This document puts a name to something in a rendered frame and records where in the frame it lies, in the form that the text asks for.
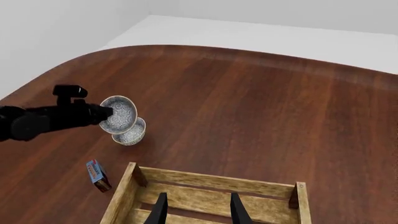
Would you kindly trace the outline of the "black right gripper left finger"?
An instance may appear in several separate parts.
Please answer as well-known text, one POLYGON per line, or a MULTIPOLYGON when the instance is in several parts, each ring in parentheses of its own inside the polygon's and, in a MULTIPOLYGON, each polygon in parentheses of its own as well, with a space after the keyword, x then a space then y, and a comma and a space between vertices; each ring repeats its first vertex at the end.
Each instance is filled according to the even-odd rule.
POLYGON ((144 224, 165 224, 167 219, 168 201, 167 194, 162 192, 152 207, 144 224))

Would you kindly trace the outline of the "wooden slat tray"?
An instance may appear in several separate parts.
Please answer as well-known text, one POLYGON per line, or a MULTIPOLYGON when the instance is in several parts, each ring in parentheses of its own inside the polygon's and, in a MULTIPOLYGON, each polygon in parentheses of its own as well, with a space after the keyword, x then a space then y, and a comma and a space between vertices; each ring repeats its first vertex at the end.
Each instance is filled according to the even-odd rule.
MULTIPOLYGON (((144 224, 159 194, 168 208, 231 219, 237 192, 254 223, 312 224, 307 186, 141 167, 130 162, 99 224, 144 224)), ((165 224, 223 224, 167 212, 165 224)))

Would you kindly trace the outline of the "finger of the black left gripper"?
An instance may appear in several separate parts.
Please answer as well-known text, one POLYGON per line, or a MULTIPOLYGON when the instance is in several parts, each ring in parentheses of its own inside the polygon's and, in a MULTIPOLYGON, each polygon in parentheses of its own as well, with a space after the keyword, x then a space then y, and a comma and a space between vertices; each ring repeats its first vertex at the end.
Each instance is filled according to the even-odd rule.
POLYGON ((100 121, 106 121, 109 117, 113 115, 113 108, 110 107, 99 107, 99 119, 100 121))

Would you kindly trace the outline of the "blue patterned shallow bowl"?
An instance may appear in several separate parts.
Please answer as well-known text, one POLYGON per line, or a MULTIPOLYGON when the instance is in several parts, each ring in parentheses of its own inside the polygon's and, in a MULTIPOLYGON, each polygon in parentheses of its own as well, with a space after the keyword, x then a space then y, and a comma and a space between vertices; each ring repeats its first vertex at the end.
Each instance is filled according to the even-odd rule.
POLYGON ((102 130, 109 134, 123 134, 132 128, 137 120, 135 104, 125 96, 110 96, 100 106, 111 108, 113 115, 99 123, 102 130))

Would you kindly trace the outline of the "blue and red food box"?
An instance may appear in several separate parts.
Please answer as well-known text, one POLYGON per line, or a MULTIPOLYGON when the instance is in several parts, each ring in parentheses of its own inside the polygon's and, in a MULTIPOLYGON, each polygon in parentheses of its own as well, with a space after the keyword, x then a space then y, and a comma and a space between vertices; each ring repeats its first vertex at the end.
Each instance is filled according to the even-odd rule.
POLYGON ((108 177, 97 160, 94 159, 87 162, 86 168, 90 175, 91 183, 100 190, 100 192, 111 190, 111 184, 109 183, 108 177))

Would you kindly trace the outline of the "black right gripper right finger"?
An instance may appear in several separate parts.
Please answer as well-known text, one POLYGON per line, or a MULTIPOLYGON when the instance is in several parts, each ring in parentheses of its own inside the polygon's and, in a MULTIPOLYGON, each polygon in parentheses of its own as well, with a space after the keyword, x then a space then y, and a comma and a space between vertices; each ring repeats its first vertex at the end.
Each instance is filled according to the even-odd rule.
POLYGON ((231 193, 230 212, 232 224, 254 224, 237 192, 231 193))

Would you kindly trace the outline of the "blue patterned deep bowl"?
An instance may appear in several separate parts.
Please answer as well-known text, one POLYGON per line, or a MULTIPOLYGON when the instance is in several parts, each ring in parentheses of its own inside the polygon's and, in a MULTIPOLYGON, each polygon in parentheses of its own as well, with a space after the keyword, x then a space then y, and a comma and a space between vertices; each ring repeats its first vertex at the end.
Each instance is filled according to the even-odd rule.
POLYGON ((123 146, 132 146, 139 143, 145 136, 146 122, 138 117, 135 125, 123 134, 113 134, 112 140, 123 146))

